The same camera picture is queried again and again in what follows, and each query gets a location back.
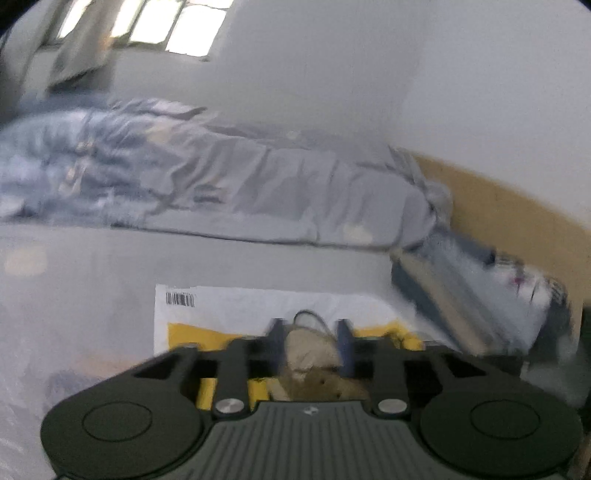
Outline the beige brown sneaker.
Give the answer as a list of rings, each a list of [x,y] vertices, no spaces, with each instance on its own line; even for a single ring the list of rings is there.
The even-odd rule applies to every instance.
[[[288,326],[283,365],[276,377],[266,381],[267,392],[274,401],[367,400],[366,385],[339,375],[341,367],[342,359],[332,335]]]

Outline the folded beige garment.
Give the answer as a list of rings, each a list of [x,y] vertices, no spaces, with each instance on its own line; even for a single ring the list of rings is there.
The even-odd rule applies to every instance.
[[[478,356],[490,352],[490,338],[471,325],[460,303],[452,297],[426,261],[402,251],[394,252],[392,258],[398,259],[400,265],[433,301],[446,327],[464,351]]]

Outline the folded light blue jeans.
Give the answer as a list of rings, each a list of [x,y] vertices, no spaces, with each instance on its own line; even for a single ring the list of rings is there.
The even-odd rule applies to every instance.
[[[527,351],[535,334],[525,329],[525,307],[489,271],[494,249],[438,229],[415,253],[444,281],[475,325],[502,349]]]

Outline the panda print pillow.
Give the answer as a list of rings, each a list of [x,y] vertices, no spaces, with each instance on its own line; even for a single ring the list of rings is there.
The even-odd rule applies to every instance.
[[[532,350],[539,355],[556,355],[560,342],[571,331],[566,287],[521,259],[501,253],[495,255],[489,271],[525,307],[525,329],[535,334]]]

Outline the blue printed bed sheet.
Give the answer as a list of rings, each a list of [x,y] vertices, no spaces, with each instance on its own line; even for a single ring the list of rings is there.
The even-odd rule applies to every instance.
[[[158,286],[369,296],[418,325],[387,254],[123,229],[1,228],[1,475],[49,479],[44,413],[153,353]]]

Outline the crumpled blue duvet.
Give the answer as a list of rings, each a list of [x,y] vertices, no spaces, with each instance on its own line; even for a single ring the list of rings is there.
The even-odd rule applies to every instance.
[[[5,222],[382,249],[449,224],[408,152],[160,99],[56,95],[1,128]]]

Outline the window with bars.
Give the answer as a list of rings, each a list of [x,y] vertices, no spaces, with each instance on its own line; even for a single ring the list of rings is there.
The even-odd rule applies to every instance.
[[[91,1],[68,1],[47,43],[59,48]],[[205,59],[231,1],[121,1],[111,32],[115,48],[140,47]]]

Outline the patterned window curtain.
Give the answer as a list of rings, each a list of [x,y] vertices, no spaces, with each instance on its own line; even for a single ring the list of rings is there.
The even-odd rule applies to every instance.
[[[111,32],[121,1],[91,1],[65,37],[52,66],[50,92],[105,90],[112,73]]]

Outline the wooden bed frame board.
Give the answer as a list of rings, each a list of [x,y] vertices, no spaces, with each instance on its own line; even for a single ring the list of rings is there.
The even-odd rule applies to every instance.
[[[509,186],[430,157],[423,173],[452,192],[452,227],[535,265],[590,301],[590,229]]]

